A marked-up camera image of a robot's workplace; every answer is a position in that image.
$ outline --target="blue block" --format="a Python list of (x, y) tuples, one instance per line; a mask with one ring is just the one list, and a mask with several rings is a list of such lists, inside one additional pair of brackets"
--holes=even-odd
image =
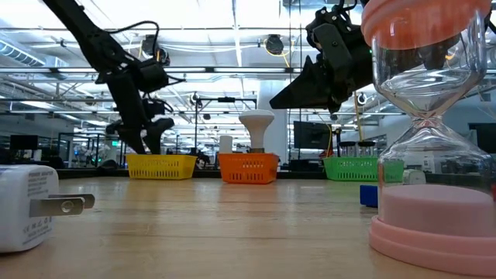
[(360, 185), (360, 204), (368, 207), (377, 207), (377, 186)]

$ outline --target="hourglass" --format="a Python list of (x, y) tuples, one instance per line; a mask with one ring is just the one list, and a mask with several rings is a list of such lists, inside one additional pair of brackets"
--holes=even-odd
[[(490, 6), (488, 0), (370, 0), (363, 11), (375, 88), (412, 117), (409, 130), (379, 158), (379, 215), (370, 227), (370, 245), (395, 259), (496, 276), (493, 160), (442, 122), (486, 73)], [(408, 171), (413, 161), (425, 167), (422, 184), (388, 180), (394, 165), (402, 162)]]

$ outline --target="orange basket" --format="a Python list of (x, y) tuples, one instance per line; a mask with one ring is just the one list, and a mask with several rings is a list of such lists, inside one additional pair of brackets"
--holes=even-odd
[(279, 156), (272, 153), (219, 154), (222, 180), (237, 184), (268, 184), (276, 180)]

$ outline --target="plug prong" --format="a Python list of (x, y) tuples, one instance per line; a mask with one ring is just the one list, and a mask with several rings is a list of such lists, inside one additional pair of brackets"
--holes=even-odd
[(83, 209), (83, 198), (33, 199), (29, 205), (29, 217), (80, 215)]
[(58, 195), (49, 195), (48, 198), (83, 198), (84, 199), (84, 208), (93, 208), (95, 205), (95, 196), (92, 194), (58, 194)]

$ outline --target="plastic basket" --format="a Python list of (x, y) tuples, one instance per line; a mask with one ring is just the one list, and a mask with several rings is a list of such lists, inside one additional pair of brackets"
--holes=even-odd
[[(378, 181), (377, 158), (329, 157), (324, 159), (327, 178), (334, 181)], [(386, 162), (386, 182), (401, 182), (403, 162)]]
[(279, 156), (272, 153), (219, 154), (222, 180), (236, 184), (268, 184), (276, 180)]
[(195, 156), (140, 155), (126, 156), (129, 177), (136, 179), (186, 179), (193, 176)]

